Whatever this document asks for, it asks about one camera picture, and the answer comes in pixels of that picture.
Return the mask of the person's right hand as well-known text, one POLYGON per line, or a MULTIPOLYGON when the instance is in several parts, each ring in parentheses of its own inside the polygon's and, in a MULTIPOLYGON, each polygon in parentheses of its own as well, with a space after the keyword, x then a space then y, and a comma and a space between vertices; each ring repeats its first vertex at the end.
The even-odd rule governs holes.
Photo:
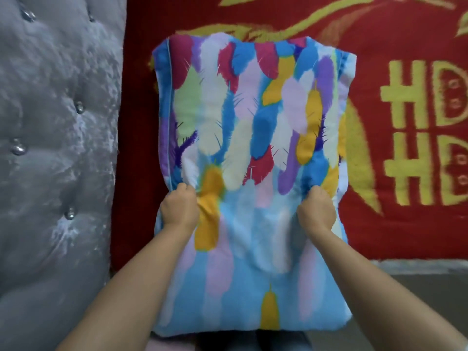
POLYGON ((329 203, 308 203, 306 197, 298 206, 297 215, 301 228, 314 241, 320 234, 331 232, 337 214, 331 198, 329 203))

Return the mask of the person's left hand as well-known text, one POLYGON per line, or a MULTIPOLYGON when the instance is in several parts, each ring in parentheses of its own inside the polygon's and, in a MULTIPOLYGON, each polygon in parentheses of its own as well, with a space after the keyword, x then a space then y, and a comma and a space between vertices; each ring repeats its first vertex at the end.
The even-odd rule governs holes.
POLYGON ((161 204, 163 229, 172 229, 186 236, 192 235, 199 223, 197 203, 177 203, 176 189, 169 192, 161 204))

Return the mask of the colourful feather print pillow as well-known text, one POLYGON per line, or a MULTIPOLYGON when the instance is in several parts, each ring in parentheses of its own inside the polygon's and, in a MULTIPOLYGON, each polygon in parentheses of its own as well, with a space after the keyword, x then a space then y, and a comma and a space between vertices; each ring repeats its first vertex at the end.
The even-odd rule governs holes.
POLYGON ((153 52, 159 162, 200 220, 154 332, 337 330, 351 312, 296 210, 348 188, 345 114, 357 57, 306 36, 177 34, 153 52))

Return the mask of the person's right forearm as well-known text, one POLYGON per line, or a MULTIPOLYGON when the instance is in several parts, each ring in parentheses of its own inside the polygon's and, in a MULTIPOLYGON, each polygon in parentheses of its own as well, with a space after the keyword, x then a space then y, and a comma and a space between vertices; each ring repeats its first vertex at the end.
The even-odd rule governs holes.
POLYGON ((375 351, 466 351, 468 339, 331 230, 307 230, 375 351))

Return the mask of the person's left forearm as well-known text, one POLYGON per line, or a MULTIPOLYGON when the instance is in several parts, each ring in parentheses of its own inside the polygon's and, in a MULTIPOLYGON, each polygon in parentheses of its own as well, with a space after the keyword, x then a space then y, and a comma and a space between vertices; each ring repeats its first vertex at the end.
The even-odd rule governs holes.
POLYGON ((55 351, 144 351, 193 230, 165 224, 98 293, 55 351))

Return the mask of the red blanket with yellow pattern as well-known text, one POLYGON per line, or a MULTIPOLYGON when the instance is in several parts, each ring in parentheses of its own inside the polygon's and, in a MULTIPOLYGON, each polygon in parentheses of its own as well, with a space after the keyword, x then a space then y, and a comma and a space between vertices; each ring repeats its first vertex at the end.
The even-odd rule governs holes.
POLYGON ((151 52, 173 33, 310 36, 357 55, 346 107, 350 244, 376 260, 468 260, 468 0, 127 0, 111 261, 166 194, 151 52))

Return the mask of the grey tufted velvet headboard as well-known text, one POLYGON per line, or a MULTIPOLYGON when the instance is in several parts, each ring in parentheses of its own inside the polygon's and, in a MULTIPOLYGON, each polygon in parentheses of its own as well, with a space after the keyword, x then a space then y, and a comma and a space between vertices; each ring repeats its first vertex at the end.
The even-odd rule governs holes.
POLYGON ((54 351, 109 280, 127 0, 0 0, 0 351, 54 351))

